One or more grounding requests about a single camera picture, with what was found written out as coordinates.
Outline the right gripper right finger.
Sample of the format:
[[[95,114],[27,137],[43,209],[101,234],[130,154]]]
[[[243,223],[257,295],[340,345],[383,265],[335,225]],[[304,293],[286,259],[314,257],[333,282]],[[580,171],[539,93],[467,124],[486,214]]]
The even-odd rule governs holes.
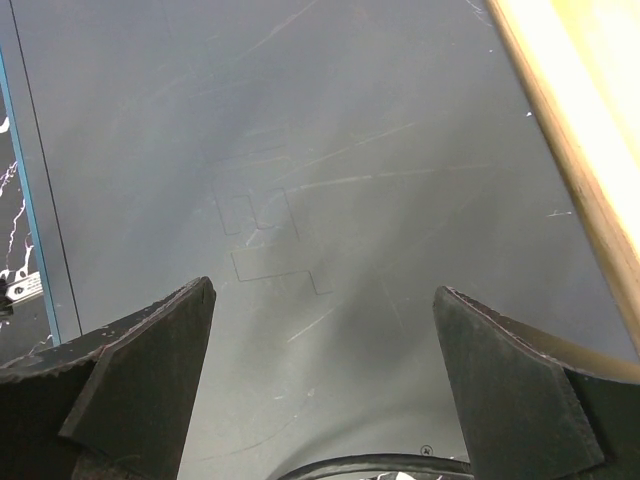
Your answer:
[[[450,287],[433,315],[475,478],[638,478],[638,365]]]

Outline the silver SFP transceiver plug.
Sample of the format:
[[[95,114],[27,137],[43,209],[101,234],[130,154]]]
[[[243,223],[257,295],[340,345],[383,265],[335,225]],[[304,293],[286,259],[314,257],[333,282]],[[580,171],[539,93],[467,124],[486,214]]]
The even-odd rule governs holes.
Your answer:
[[[8,282],[1,276],[1,303],[8,306],[20,305],[43,294],[39,272],[19,275],[17,280]]]

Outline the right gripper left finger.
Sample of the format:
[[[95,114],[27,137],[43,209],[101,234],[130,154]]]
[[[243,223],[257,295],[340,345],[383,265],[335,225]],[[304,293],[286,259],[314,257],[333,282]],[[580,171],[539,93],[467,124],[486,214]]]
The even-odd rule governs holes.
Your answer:
[[[214,306],[211,280],[199,277],[2,365],[2,478],[176,478]]]

